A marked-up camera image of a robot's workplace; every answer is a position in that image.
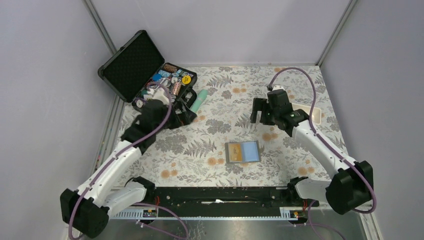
green cylinder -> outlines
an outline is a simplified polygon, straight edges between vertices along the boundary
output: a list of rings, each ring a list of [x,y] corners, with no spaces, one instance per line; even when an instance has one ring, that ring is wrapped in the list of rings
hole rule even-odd
[[[193,105],[191,105],[190,111],[192,111],[193,113],[196,113],[207,96],[208,96],[208,90],[206,89],[201,90],[199,94],[197,95],[196,101],[194,101]]]

open case lid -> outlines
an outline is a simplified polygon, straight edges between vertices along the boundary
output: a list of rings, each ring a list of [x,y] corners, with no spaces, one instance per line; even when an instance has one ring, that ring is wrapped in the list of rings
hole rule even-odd
[[[129,103],[164,63],[164,57],[147,32],[140,30],[97,73]]]

white wall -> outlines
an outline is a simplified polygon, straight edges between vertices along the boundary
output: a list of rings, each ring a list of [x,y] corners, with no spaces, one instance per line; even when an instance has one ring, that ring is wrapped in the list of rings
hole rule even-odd
[[[81,0],[0,2],[0,239],[57,240],[59,196],[90,174],[113,92]]]
[[[138,30],[175,64],[315,63],[349,0],[93,0],[116,47]]]
[[[424,1],[359,1],[322,66],[349,153],[374,168],[384,240],[424,230]]]

card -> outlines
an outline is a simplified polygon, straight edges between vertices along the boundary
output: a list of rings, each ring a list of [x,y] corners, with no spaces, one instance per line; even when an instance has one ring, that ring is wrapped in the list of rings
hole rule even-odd
[[[258,141],[227,142],[225,144],[226,162],[242,164],[260,162]]]

floral tablecloth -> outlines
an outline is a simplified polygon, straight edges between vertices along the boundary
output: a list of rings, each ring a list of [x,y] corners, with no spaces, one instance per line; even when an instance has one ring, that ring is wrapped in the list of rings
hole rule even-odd
[[[329,180],[324,168],[304,146],[276,126],[249,121],[253,98],[266,98],[266,85],[281,68],[188,67],[198,76],[194,90],[208,91],[198,117],[190,125],[159,133],[156,142],[120,177],[117,187],[137,176],[159,187],[285,186],[289,179],[298,176]],[[346,151],[319,67],[301,68],[310,74],[316,87],[315,106],[322,111],[318,128]],[[311,105],[312,89],[300,72],[284,72],[275,83],[284,86],[292,103]],[[130,104],[125,106],[118,136],[138,114]],[[261,162],[226,164],[226,142],[256,140]]]

